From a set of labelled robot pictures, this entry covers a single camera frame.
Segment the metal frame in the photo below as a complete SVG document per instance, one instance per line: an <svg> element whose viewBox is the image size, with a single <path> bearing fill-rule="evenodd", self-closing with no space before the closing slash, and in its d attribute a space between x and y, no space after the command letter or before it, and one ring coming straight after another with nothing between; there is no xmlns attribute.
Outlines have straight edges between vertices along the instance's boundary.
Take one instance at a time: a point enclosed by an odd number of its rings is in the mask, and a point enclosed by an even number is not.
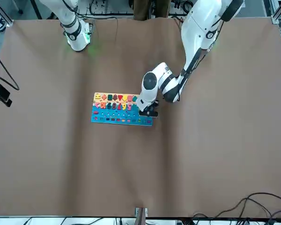
<svg viewBox="0 0 281 225"><path fill-rule="evenodd" d="M281 20L281 4L279 5L279 0L270 0L273 15L272 21L274 24L278 24Z"/></svg>

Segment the shape puzzle piece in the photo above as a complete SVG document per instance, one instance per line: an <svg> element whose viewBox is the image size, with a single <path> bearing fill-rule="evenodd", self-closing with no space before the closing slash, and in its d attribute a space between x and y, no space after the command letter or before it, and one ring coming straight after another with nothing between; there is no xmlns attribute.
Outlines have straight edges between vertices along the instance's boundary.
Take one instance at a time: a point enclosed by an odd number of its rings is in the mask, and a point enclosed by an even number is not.
<svg viewBox="0 0 281 225"><path fill-rule="evenodd" d="M101 98L101 95L99 93L96 93L95 94L95 99L100 99Z"/></svg>
<svg viewBox="0 0 281 225"><path fill-rule="evenodd" d="M127 95L123 95L123 101L127 101L128 96Z"/></svg>

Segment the cable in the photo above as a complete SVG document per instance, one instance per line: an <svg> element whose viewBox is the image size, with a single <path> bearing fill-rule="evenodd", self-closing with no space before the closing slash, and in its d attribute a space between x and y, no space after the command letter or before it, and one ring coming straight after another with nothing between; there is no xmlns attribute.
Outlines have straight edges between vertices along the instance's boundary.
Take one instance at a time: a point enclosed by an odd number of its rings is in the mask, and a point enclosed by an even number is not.
<svg viewBox="0 0 281 225"><path fill-rule="evenodd" d="M65 217L65 218L64 218L64 220L61 222L61 224L60 224L60 225L62 225L66 219L67 219L67 217Z"/></svg>
<svg viewBox="0 0 281 225"><path fill-rule="evenodd" d="M250 198L251 196L254 196L254 195L270 195L270 196L273 196L273 197L276 197L276 198L279 198L279 199L281 199L281 197L280 196L278 196L278 195L274 195L274 194L271 194L271 193L268 193L268 192L256 192L256 193L252 193L252 194L250 194L247 198ZM244 212L244 208L243 208L243 210L241 211L241 213L240 213L240 216L239 217L241 217L242 215L243 215L243 212Z"/></svg>
<svg viewBox="0 0 281 225"><path fill-rule="evenodd" d="M0 80L2 80L3 82L7 83L9 86L11 86L13 89L15 90L20 90L19 85L17 84L17 82L14 80L14 78L11 76L11 74L9 73L9 71L6 69L5 65L2 63L2 61L0 60L0 64L1 66L4 68L5 72L7 73L7 75L10 77L10 79L15 83L15 86L12 85L10 82L8 82L7 80L5 80L4 78L0 77Z"/></svg>
<svg viewBox="0 0 281 225"><path fill-rule="evenodd" d="M213 27L214 25L216 25L219 21L221 20L221 18L220 19L218 19L214 24L212 24L212 26L211 27Z"/></svg>
<svg viewBox="0 0 281 225"><path fill-rule="evenodd" d="M30 217L23 225L26 225L30 220L32 220L32 217Z"/></svg>
<svg viewBox="0 0 281 225"><path fill-rule="evenodd" d="M181 23L183 23L182 18L179 18L179 17L178 17L178 16L176 16L176 15L172 16L171 18L176 18L176 19L178 19Z"/></svg>
<svg viewBox="0 0 281 225"><path fill-rule="evenodd" d="M114 17L114 16L107 17L107 18L94 18L94 17L82 15L82 14L76 12L74 9L72 9L72 8L65 2L65 0L62 0L62 1L63 1L63 3L65 4L65 6L66 6L71 12L76 13L76 15L79 15L79 16L81 16L81 17L84 18L84 19L94 19L94 20L117 19L117 18Z"/></svg>
<svg viewBox="0 0 281 225"><path fill-rule="evenodd" d="M210 220L212 220L212 219L216 219L216 218L218 218L221 214L223 214L223 213L226 213L226 212L230 212L230 211L233 211L233 210L235 210L243 201L245 201L245 200L247 200L248 199L248 197L247 198L243 198L243 199L241 199L237 204L236 204L236 206L234 206L234 207L232 207L231 209L228 209L228 210L223 210L223 211L221 211L220 213L218 213L215 217L212 217L212 218L208 218L208 219L210 219Z"/></svg>
<svg viewBox="0 0 281 225"><path fill-rule="evenodd" d="M91 15L100 15L100 16L109 16L109 15L134 15L133 13L105 13L105 14L100 14L100 13L93 13L92 11L92 6L95 0L92 0L92 2L89 4L89 13Z"/></svg>
<svg viewBox="0 0 281 225"><path fill-rule="evenodd" d="M104 219L104 218L99 218L99 219L97 219L97 220L95 220L94 222L91 222L91 223L89 223L89 224L72 224L72 225L92 225L92 224L98 222L98 221L101 220L101 219Z"/></svg>
<svg viewBox="0 0 281 225"><path fill-rule="evenodd" d="M188 14L189 11L190 11L190 8L186 9L186 5L189 5L189 6L191 6L191 8L192 8L192 7L193 7L193 3L192 3L191 1L189 1L189 0L187 0L187 1L185 1L185 2L182 4L182 9L183 9L183 11L184 11L186 14Z"/></svg>

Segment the black cable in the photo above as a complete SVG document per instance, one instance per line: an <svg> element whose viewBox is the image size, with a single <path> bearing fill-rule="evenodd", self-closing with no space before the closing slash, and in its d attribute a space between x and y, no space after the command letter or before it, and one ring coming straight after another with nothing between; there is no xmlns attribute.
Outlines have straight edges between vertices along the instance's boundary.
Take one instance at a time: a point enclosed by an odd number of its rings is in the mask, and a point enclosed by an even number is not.
<svg viewBox="0 0 281 225"><path fill-rule="evenodd" d="M181 23L183 23L182 18L179 18L179 17L178 17L178 16L176 16L176 15L172 16L171 18L176 18L176 19L178 19Z"/></svg>
<svg viewBox="0 0 281 225"><path fill-rule="evenodd" d="M32 220L32 217L30 217L23 225L26 225L30 220Z"/></svg>
<svg viewBox="0 0 281 225"><path fill-rule="evenodd" d="M11 76L11 74L9 73L9 71L6 69L5 65L2 63L2 61L0 60L0 64L1 66L4 68L5 72L7 73L7 75L10 77L10 79L15 83L15 86L12 85L10 82L8 82L7 80L5 80L4 78L0 77L0 80L2 80L3 82L7 83L9 86L11 86L13 89L15 90L20 90L19 85L17 84L17 82L14 80L14 78Z"/></svg>
<svg viewBox="0 0 281 225"><path fill-rule="evenodd" d="M67 219L67 217L65 217L65 218L64 218L64 220L61 222L61 224L60 224L60 225L62 225L66 219Z"/></svg>
<svg viewBox="0 0 281 225"><path fill-rule="evenodd" d="M211 27L213 27L214 25L216 25L221 19L218 19L214 24L212 24Z"/></svg>
<svg viewBox="0 0 281 225"><path fill-rule="evenodd" d="M79 16L81 16L81 17L84 18L84 19L94 19L94 20L117 19L117 18L114 17L114 16L106 17L106 18L94 18L94 17L82 15L82 14L76 12L74 9L72 9L72 8L65 2L65 0L62 0L62 1L63 1L63 3L65 4L65 6L66 6L71 12L76 13L76 15L79 15Z"/></svg>
<svg viewBox="0 0 281 225"><path fill-rule="evenodd" d="M223 211L221 211L220 213L218 213L215 217L212 217L212 218L208 218L208 219L210 219L210 220L212 220L212 219L216 219L216 218L218 218L221 214L223 214L223 213L226 213L226 212L230 212L230 211L233 211L233 210L235 210L243 201L245 201L245 200L247 200L248 199L248 197L247 198L243 198L243 199L241 199L237 204L236 204L236 206L234 206L234 207L232 207L231 209L228 209L228 210L223 210Z"/></svg>
<svg viewBox="0 0 281 225"><path fill-rule="evenodd" d="M104 218L99 218L99 219L97 219L97 220L95 220L94 222L91 222L91 223L89 223L89 224L72 224L72 225L92 225L92 224L98 222L98 221L101 220L101 219L104 219Z"/></svg>
<svg viewBox="0 0 281 225"><path fill-rule="evenodd" d="M271 193L268 193L268 192L256 192L256 193L252 193L252 194L250 194L247 198L250 198L251 196L254 196L254 195L270 195L270 196L273 196L273 197L276 197L276 198L279 198L279 199L281 199L281 197L280 196L278 196L278 195L274 195L274 194L271 194ZM243 208L243 210L241 211L241 213L240 213L240 216L239 217L241 217L242 215L243 215L243 212L244 212L244 208Z"/></svg>
<svg viewBox="0 0 281 225"><path fill-rule="evenodd" d="M274 217L275 215L279 214L279 213L281 213L281 210L274 212L274 213L272 214L272 216L270 217L269 221L270 221L271 219L273 219L273 217Z"/></svg>
<svg viewBox="0 0 281 225"><path fill-rule="evenodd" d="M199 215L204 216L205 218L208 218L208 216L206 216L205 214L200 213L200 212L194 214L193 217L197 217L197 216L199 216Z"/></svg>
<svg viewBox="0 0 281 225"><path fill-rule="evenodd" d="M93 13L92 6L95 0L92 0L92 2L89 4L89 13L91 15L99 15L99 16L110 16L110 15L134 15L133 13Z"/></svg>
<svg viewBox="0 0 281 225"><path fill-rule="evenodd" d="M186 13L186 14L188 14L189 13L189 9L186 9L186 5L190 5L191 6L191 8L193 7L193 3L191 2L191 1L189 1L189 0L187 0L187 1L185 1L183 4L182 4L182 9L183 9L183 11Z"/></svg>

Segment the table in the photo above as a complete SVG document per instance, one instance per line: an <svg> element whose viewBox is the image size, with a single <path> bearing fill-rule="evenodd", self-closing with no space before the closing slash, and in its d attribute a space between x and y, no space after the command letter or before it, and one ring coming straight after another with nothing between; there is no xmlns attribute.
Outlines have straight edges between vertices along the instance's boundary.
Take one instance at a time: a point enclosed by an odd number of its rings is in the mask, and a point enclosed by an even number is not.
<svg viewBox="0 0 281 225"><path fill-rule="evenodd" d="M252 192L281 195L281 37L270 18L225 24L181 101L161 100L153 127L90 123L92 98L138 94L163 61L178 74L173 19L96 21L79 53L58 21L15 21L1 59L21 90L11 108L0 103L0 215L214 216ZM249 203L243 216L265 214Z"/></svg>

